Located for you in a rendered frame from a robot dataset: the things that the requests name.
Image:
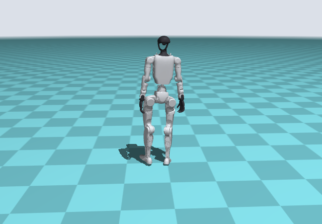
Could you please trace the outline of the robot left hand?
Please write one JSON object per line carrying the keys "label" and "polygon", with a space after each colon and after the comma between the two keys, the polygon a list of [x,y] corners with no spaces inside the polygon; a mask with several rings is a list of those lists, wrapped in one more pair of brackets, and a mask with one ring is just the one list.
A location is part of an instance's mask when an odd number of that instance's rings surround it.
{"label": "robot left hand", "polygon": [[142,110],[142,104],[143,104],[143,101],[144,101],[144,95],[141,95],[141,98],[139,99],[140,100],[140,102],[139,102],[139,107],[140,107],[140,112],[141,113],[145,113],[145,112],[143,112],[143,110]]}

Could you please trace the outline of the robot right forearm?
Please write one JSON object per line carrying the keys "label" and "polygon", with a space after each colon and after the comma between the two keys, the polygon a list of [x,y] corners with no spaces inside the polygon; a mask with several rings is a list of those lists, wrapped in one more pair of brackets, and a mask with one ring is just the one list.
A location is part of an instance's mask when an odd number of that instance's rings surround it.
{"label": "robot right forearm", "polygon": [[181,99],[181,95],[184,95],[184,91],[183,91],[183,80],[181,82],[178,82],[177,83],[177,89],[178,89],[178,98]]}

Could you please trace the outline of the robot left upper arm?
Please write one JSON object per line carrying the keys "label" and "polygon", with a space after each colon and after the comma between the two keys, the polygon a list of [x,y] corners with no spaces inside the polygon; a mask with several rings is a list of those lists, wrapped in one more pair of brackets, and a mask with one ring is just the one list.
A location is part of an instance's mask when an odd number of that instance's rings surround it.
{"label": "robot left upper arm", "polygon": [[151,71],[151,64],[154,62],[155,56],[148,56],[145,59],[145,67],[144,67],[144,81],[149,82],[150,81],[150,71]]}

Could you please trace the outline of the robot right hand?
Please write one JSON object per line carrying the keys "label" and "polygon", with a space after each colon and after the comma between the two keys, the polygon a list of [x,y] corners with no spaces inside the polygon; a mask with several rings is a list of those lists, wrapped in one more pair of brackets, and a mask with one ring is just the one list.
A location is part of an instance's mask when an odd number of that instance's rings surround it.
{"label": "robot right hand", "polygon": [[178,104],[177,108],[180,106],[180,109],[177,112],[181,113],[181,112],[183,112],[185,110],[184,95],[181,95],[181,99],[179,98],[179,100],[180,101],[179,101],[179,104]]}

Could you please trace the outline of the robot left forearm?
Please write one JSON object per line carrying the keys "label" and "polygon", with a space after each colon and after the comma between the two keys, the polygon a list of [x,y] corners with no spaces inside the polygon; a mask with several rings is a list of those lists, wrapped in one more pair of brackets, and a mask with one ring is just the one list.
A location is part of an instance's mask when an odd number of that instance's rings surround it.
{"label": "robot left forearm", "polygon": [[141,90],[140,90],[140,98],[141,98],[141,95],[144,95],[144,98],[145,98],[145,94],[146,94],[146,91],[147,91],[147,86],[148,86],[148,83],[144,82],[144,78],[145,76],[143,75],[142,76],[142,83],[141,83]]}

